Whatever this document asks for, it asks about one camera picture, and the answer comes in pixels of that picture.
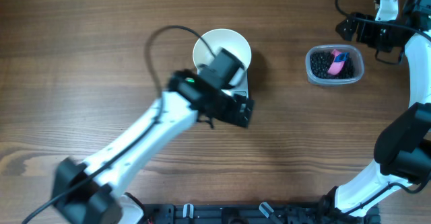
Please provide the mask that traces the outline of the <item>pink scoop with blue handle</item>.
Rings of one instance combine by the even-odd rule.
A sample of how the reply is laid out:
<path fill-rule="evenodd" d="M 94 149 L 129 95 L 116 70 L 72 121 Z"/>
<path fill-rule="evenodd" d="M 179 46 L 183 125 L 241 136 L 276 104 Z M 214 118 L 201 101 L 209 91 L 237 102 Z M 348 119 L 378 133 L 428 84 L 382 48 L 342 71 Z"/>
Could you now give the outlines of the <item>pink scoop with blue handle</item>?
<path fill-rule="evenodd" d="M 347 61 L 350 54 L 348 52 L 340 52 L 334 49 L 332 50 L 331 55 L 334 56 L 334 58 L 329 69 L 327 70 L 327 73 L 330 75 L 337 75 L 343 69 L 344 64 Z"/>

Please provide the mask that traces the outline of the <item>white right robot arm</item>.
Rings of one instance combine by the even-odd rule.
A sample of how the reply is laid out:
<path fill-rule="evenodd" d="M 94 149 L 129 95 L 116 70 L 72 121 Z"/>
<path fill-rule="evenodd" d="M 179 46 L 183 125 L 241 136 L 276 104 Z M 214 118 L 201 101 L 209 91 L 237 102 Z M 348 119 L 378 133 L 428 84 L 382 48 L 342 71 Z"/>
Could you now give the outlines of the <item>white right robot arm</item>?
<path fill-rule="evenodd" d="M 330 223 L 353 223 L 390 194 L 421 192 L 430 181 L 430 0 L 374 0 L 375 16 L 338 12 L 345 16 L 335 30 L 347 41 L 377 52 L 401 48 L 409 65 L 409 108 L 378 137 L 374 159 L 353 180 L 324 195 L 317 209 Z"/>

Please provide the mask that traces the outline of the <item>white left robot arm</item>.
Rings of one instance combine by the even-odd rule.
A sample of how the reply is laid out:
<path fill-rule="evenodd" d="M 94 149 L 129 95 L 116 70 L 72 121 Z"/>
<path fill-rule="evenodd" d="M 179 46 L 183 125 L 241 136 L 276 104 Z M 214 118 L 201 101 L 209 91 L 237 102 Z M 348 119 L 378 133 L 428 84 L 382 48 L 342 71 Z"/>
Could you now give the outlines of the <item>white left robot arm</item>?
<path fill-rule="evenodd" d="M 202 66 L 173 73 L 166 91 L 121 136 L 77 164 L 56 169 L 54 208 L 70 223 L 143 223 L 144 207 L 126 192 L 138 171 L 167 143 L 207 117 L 248 126 L 254 102 L 227 94 L 248 67 L 226 49 Z"/>

